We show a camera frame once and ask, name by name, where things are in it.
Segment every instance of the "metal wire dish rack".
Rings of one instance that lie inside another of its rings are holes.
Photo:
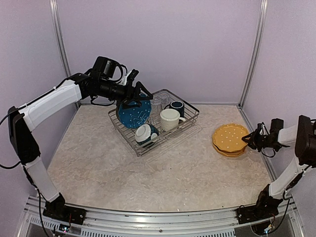
[[[159,114],[153,115],[151,113],[150,117],[147,119],[146,123],[153,125],[159,131],[159,136],[155,138],[155,142],[148,141],[142,145],[138,145],[135,140],[135,132],[136,128],[127,128],[125,127],[118,119],[116,109],[109,111],[109,117],[115,127],[115,129],[121,134],[127,144],[131,147],[132,150],[135,151],[137,156],[142,156],[143,154],[149,152],[152,149],[157,148],[162,143],[166,142],[167,140],[171,139],[175,135],[181,133],[182,131],[188,129],[189,127],[193,126],[198,118],[199,110],[194,106],[190,105],[188,102],[181,99],[179,96],[173,94],[167,89],[159,90],[153,93],[154,98],[158,97],[162,93],[167,93],[169,95],[169,101],[182,101],[185,105],[185,119],[186,121],[178,124],[175,128],[170,131],[162,131],[160,126],[160,116]]]

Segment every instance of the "yellow plate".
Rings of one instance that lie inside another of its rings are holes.
[[[225,124],[215,130],[212,136],[213,143],[223,152],[239,152],[247,146],[241,138],[248,133],[248,130],[239,124]]]
[[[234,152],[234,153],[225,153],[221,150],[219,150],[213,143],[212,143],[214,149],[219,153],[221,154],[222,156],[225,156],[225,157],[230,157],[230,158],[236,158],[236,157],[239,157],[241,156],[242,154],[245,153],[245,150],[246,150],[246,147],[244,147],[241,151],[239,152]]]

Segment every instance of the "blue plate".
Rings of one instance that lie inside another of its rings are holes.
[[[122,105],[118,109],[119,121],[127,128],[138,128],[143,125],[148,119],[152,106],[150,100],[142,100],[141,107],[134,107],[123,109]],[[129,105],[136,105],[137,103],[132,101]]]

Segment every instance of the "marble tabletop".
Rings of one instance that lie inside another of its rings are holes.
[[[81,106],[48,173],[66,202],[126,211],[177,212],[255,203],[270,182],[258,152],[218,154],[212,134],[245,126],[236,106],[197,105],[196,124],[141,157],[108,117],[114,107]]]

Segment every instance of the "purple wall panel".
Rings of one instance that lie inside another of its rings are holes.
[[[308,0],[270,1],[263,41],[245,112],[253,125],[284,119],[285,126],[299,115],[316,118],[316,4]],[[293,149],[272,159],[280,175]],[[308,237],[316,236],[316,172],[308,173],[294,189],[294,199]]]
[[[150,91],[239,102],[260,1],[67,0],[58,8],[72,73],[103,55],[138,69]]]
[[[65,78],[52,25],[49,1],[0,1],[0,115],[40,96]],[[35,131],[46,166],[75,112],[64,108]],[[0,127],[0,163],[13,165],[19,159],[9,142],[7,121]],[[0,236],[14,236],[18,218],[29,194],[21,167],[0,170]]]

